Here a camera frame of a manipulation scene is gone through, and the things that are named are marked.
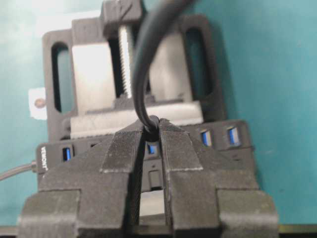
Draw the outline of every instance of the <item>black cable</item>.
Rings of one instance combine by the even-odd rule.
[[[147,131],[153,133],[158,123],[150,119],[145,103],[147,73],[159,43],[178,15],[195,0],[164,0],[150,12],[141,26],[132,75],[132,94],[135,111]]]
[[[14,238],[18,235],[16,226],[0,226],[0,238]]]
[[[33,163],[30,163],[30,164],[27,164],[27,165],[21,165],[21,166],[13,168],[11,170],[8,170],[8,171],[0,174],[0,181],[4,180],[4,179],[7,179],[7,178],[9,178],[11,176],[17,175],[19,173],[32,170],[32,167],[33,167]]]

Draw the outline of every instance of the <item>teal surface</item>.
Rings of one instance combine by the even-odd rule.
[[[45,121],[30,118],[28,89],[43,87],[39,16],[100,9],[101,0],[2,0],[0,172],[35,159]],[[157,1],[147,0],[153,7]],[[245,119],[258,178],[282,223],[317,223],[317,1],[202,0],[189,12],[213,28],[228,115]],[[0,225],[13,225],[36,176],[0,182]]]

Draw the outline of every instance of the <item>blue usb port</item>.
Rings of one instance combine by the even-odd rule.
[[[148,145],[149,154],[153,155],[155,154],[156,146],[155,145]]]
[[[241,145],[238,128],[232,127],[228,129],[228,135],[229,135],[230,145],[233,145],[233,146]]]
[[[206,146],[212,146],[211,133],[209,130],[202,132],[203,144]]]
[[[70,149],[68,147],[63,148],[63,160],[69,161],[71,159]]]

